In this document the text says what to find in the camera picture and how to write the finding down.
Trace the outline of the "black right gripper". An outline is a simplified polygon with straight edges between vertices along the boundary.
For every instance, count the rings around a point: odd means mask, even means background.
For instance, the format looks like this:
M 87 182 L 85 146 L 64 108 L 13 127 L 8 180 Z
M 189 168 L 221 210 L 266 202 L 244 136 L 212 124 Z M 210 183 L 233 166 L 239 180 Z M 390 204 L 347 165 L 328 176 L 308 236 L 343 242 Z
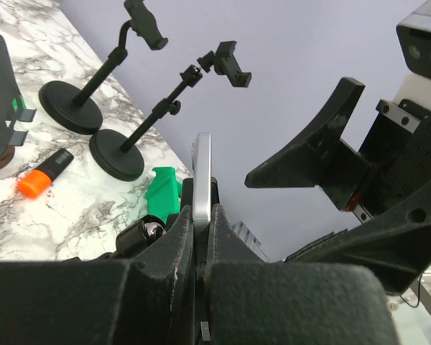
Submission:
M 367 222 L 326 235 L 285 261 L 364 266 L 387 294 L 398 295 L 431 265 L 431 110 L 406 98 L 380 100 L 356 152 L 341 135 L 364 88 L 341 78 L 315 118 L 244 184 L 319 186 L 337 209 Z

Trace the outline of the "brown round phone stand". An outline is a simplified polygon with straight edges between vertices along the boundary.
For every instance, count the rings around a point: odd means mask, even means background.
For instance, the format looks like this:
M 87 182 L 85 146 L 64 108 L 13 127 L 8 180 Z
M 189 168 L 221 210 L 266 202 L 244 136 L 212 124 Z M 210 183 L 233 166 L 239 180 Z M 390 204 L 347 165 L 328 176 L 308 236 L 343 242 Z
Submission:
M 11 162 L 15 148 L 23 146 L 27 138 L 27 132 L 16 130 L 14 125 L 18 121 L 32 122 L 35 113 L 25 105 L 5 39 L 0 35 L 0 169 Z

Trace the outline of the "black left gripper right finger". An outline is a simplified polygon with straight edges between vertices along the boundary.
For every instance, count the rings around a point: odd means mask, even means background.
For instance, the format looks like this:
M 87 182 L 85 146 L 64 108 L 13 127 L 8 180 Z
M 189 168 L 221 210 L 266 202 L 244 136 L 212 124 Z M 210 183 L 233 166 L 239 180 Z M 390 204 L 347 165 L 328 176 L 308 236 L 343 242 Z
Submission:
M 381 283 L 347 264 L 262 262 L 214 206 L 205 278 L 213 344 L 398 344 Z

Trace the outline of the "black round-base phone stand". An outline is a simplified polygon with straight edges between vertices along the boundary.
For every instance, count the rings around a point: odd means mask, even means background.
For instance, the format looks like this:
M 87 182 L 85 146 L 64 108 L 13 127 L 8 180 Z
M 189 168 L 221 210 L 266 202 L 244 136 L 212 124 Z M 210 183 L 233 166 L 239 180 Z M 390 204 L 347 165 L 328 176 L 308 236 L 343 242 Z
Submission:
M 39 90 L 39 100 L 43 109 L 59 125 L 72 132 L 92 135 L 101 128 L 103 115 L 91 96 L 126 59 L 128 55 L 126 38 L 130 29 L 146 42 L 150 50 L 161 50 L 168 43 L 168 39 L 160 33 L 153 13 L 143 1 L 125 1 L 124 7 L 129 13 L 130 20 L 122 24 L 117 46 L 83 88 L 77 88 L 61 80 L 53 80 Z

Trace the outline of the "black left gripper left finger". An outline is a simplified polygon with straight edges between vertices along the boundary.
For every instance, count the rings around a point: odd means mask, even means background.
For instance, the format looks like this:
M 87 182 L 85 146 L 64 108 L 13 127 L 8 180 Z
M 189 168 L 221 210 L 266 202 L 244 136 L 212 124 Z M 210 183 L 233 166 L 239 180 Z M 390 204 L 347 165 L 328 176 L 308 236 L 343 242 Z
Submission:
M 192 344 L 193 221 L 133 259 L 0 262 L 0 344 Z

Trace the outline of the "white-edged back phone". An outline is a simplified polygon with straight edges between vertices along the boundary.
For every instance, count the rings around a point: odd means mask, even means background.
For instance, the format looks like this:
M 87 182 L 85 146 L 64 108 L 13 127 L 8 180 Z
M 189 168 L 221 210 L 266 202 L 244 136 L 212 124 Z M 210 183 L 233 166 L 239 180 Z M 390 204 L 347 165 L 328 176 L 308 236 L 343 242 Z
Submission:
M 201 132 L 193 143 L 193 225 L 200 233 L 210 222 L 212 138 Z

